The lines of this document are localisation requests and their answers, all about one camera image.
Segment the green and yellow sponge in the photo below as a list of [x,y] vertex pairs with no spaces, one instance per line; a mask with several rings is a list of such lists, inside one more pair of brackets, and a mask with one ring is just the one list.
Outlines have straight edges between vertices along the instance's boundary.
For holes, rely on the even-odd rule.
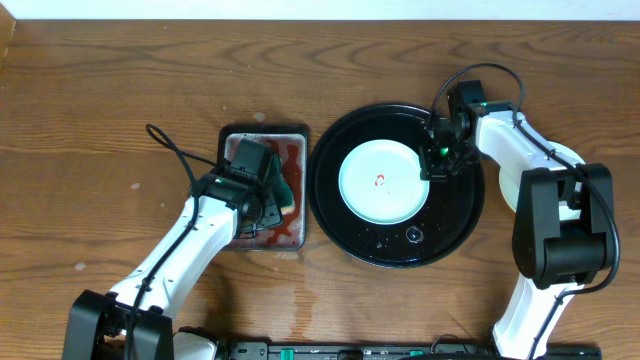
[[273,193],[282,215],[294,212],[296,208],[294,194],[282,174],[278,175],[274,180]]

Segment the mint plate with loop stain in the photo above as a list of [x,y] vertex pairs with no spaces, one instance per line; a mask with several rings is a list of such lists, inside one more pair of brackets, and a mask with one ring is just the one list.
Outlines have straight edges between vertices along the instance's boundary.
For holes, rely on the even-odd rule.
[[340,195],[360,219],[395,225],[425,205],[430,183],[420,177],[418,154],[407,145],[377,139],[355,147],[338,174]]

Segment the yellow plate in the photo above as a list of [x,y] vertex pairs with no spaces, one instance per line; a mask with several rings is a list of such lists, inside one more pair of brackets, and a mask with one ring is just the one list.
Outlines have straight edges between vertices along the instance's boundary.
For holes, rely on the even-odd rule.
[[519,187],[516,182],[507,174],[504,169],[499,170],[499,187],[501,194],[508,207],[516,212]]

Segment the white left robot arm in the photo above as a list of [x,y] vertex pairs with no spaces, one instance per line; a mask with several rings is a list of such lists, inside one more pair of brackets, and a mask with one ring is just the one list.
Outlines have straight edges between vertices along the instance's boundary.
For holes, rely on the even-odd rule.
[[213,258],[240,235],[282,224],[294,199],[281,167],[226,165],[193,180],[167,234],[106,294],[84,291],[66,328],[66,359],[107,359],[106,338],[124,335],[121,359],[213,359],[217,344],[178,334],[173,321]]

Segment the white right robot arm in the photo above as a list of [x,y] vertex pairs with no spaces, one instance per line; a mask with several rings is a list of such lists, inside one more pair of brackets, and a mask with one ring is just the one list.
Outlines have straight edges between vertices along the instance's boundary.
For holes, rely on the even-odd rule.
[[484,155],[516,183],[519,278],[492,336],[503,358],[540,359],[568,303],[605,289],[619,269],[611,173],[554,147],[511,103],[452,103],[450,111],[426,122],[425,177],[451,177]]

